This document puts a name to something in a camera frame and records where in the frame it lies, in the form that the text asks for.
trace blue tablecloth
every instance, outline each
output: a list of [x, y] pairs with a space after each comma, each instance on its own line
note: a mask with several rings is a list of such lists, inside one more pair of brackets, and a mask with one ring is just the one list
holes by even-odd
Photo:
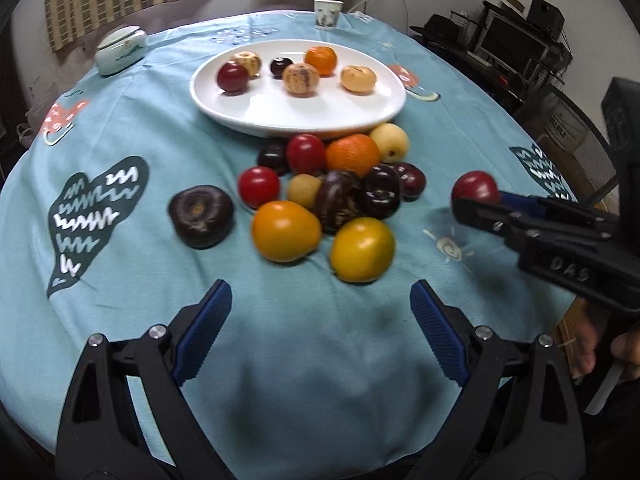
[[[236, 178], [264, 140], [219, 126], [189, 96], [208, 57], [277, 38], [356, 48], [442, 95], [409, 95], [395, 120], [411, 139], [407, 160], [429, 183], [388, 220], [397, 254], [372, 285], [332, 275], [329, 237], [296, 266], [257, 254]], [[499, 238], [453, 220], [449, 193], [469, 170], [488, 171], [503, 190], [568, 192], [496, 103], [415, 41], [363, 15], [320, 32], [312, 14], [281, 12], [188, 25], [149, 45], [135, 66], [110, 78], [93, 68], [63, 95], [47, 124], [68, 133], [53, 146], [38, 136], [0, 194], [0, 399], [46, 448], [90, 334], [138, 337], [217, 278], [231, 284], [234, 306], [182, 390], [241, 480], [348, 476], [430, 442], [459, 390], [412, 317], [415, 280], [508, 338], [550, 330], [570, 304], [569, 293], [520, 273]], [[175, 193], [198, 184], [227, 190], [237, 205], [230, 236], [206, 251], [181, 243], [166, 212]], [[170, 460], [140, 384], [131, 385], [150, 448]]]

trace screw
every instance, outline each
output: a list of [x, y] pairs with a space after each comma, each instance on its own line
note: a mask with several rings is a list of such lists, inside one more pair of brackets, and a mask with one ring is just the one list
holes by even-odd
[[166, 334], [166, 327], [164, 325], [153, 325], [149, 329], [149, 335], [153, 339], [160, 339], [164, 334]]
[[551, 339], [551, 336], [549, 336], [547, 334], [542, 334], [538, 338], [538, 342], [545, 348], [549, 348], [550, 346], [554, 345], [554, 340]]
[[102, 334], [92, 334], [91, 336], [89, 336], [87, 342], [89, 343], [89, 346], [93, 346], [95, 348], [98, 345], [101, 345], [103, 341], [104, 336]]
[[476, 328], [476, 335], [483, 341], [486, 341], [487, 339], [492, 338], [494, 331], [487, 326], [481, 325]]

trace fruit on plate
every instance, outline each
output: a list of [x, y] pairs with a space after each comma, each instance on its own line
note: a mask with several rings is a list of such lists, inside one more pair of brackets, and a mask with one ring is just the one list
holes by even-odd
[[294, 63], [287, 66], [282, 73], [282, 82], [285, 88], [297, 96], [312, 94], [319, 81], [318, 70], [307, 63]]
[[320, 222], [301, 205], [287, 200], [264, 204], [254, 215], [251, 234], [258, 252], [272, 262], [293, 262], [315, 251]]
[[335, 235], [330, 263], [336, 276], [348, 283], [368, 283], [390, 267], [396, 252], [391, 229], [375, 218], [356, 218]]
[[362, 179], [362, 211], [366, 216], [384, 220], [400, 207], [400, 178], [396, 170], [379, 164]]
[[181, 191], [169, 202], [176, 234], [194, 249], [219, 244], [234, 224], [234, 203], [216, 186], [196, 186]]
[[451, 203], [459, 198], [488, 204], [497, 204], [501, 200], [494, 178], [484, 171], [469, 171], [456, 180], [451, 190]]
[[313, 46], [306, 51], [305, 63], [315, 66], [320, 75], [327, 76], [334, 73], [338, 56], [330, 46]]
[[278, 176], [291, 171], [287, 164], [286, 143], [282, 140], [270, 140], [267, 145], [260, 150], [256, 158], [256, 166], [264, 166], [275, 171]]
[[340, 72], [340, 83], [349, 92], [366, 94], [373, 90], [378, 76], [368, 66], [347, 65]]
[[424, 173], [408, 162], [396, 162], [394, 169], [400, 176], [402, 198], [407, 202], [418, 200], [427, 186], [427, 178]]
[[228, 61], [218, 70], [216, 82], [225, 92], [241, 92], [249, 83], [249, 73], [244, 66]]
[[327, 169], [353, 171], [360, 178], [379, 162], [378, 145], [364, 134], [334, 140], [326, 149]]
[[409, 137], [400, 126], [392, 123], [380, 124], [369, 134], [378, 145], [382, 162], [399, 162], [409, 151]]
[[353, 171], [333, 170], [327, 173], [314, 204], [322, 230], [333, 234], [349, 220], [360, 216], [359, 199], [360, 179]]
[[277, 200], [280, 194], [278, 174], [264, 166], [254, 166], [244, 170], [238, 179], [238, 194], [252, 209]]
[[306, 173], [297, 174], [289, 181], [287, 200], [291, 200], [305, 209], [313, 209], [321, 184], [322, 181], [316, 176]]
[[282, 79], [282, 73], [289, 65], [293, 65], [293, 61], [288, 57], [275, 57], [271, 61], [269, 69], [271, 70], [271, 74], [273, 74], [274, 78]]
[[326, 167], [322, 140], [311, 134], [296, 135], [287, 143], [287, 163], [293, 173], [321, 173]]
[[262, 60], [260, 59], [260, 56], [255, 52], [249, 52], [248, 50], [234, 54], [231, 57], [231, 61], [244, 66], [246, 71], [249, 73], [249, 77], [255, 77], [262, 67]]

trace speaker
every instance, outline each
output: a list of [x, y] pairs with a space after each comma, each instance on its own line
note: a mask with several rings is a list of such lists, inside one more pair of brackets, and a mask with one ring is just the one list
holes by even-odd
[[564, 16], [560, 9], [545, 0], [533, 0], [527, 21], [542, 30], [546, 37], [557, 41], [564, 27]]

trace paper cup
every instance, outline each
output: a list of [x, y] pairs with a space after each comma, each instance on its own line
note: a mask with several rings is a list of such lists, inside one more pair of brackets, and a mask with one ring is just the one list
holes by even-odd
[[316, 28], [320, 30], [335, 28], [342, 10], [342, 3], [338, 0], [314, 0]]

